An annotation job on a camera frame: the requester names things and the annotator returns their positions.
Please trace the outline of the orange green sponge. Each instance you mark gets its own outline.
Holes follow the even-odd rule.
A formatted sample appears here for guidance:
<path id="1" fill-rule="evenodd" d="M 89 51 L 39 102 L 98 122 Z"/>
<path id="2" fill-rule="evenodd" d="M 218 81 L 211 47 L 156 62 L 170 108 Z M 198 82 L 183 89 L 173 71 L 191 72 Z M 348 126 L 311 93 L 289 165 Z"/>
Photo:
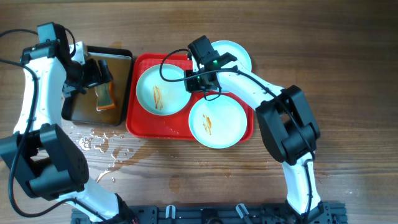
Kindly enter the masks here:
<path id="1" fill-rule="evenodd" d="M 113 110 L 116 108 L 116 103 L 113 96 L 113 82 L 96 86 L 95 93 L 97 96 L 96 109 L 98 111 Z"/>

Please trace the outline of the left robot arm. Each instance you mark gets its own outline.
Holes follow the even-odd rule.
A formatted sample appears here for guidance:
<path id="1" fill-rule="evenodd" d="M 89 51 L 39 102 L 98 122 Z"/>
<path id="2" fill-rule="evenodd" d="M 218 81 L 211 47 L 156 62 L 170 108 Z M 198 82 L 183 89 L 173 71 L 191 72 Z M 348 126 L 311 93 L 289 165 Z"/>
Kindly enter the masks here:
<path id="1" fill-rule="evenodd" d="M 1 140 L 14 211 L 35 218 L 68 203 L 91 222 L 134 223 L 134 212 L 122 198 L 89 176 L 85 156 L 61 127 L 64 85 L 71 81 L 85 87 L 82 66 L 72 60 L 69 44 L 55 39 L 24 49 L 19 66 L 25 72 L 22 111 L 13 135 Z M 42 212 L 27 213 L 16 203 L 14 183 L 30 198 L 56 203 Z"/>

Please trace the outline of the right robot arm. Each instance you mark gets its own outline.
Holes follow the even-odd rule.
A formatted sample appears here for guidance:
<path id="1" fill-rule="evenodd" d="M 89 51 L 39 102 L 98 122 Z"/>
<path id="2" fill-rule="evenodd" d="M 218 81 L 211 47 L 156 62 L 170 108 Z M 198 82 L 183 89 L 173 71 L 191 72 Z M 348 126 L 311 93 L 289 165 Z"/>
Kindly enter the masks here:
<path id="1" fill-rule="evenodd" d="M 282 164 L 290 209 L 303 222 L 314 219 L 321 202 L 313 171 L 320 129 L 303 91 L 273 85 L 240 65 L 188 70 L 183 82 L 189 92 L 225 89 L 256 112 L 262 141 Z"/>

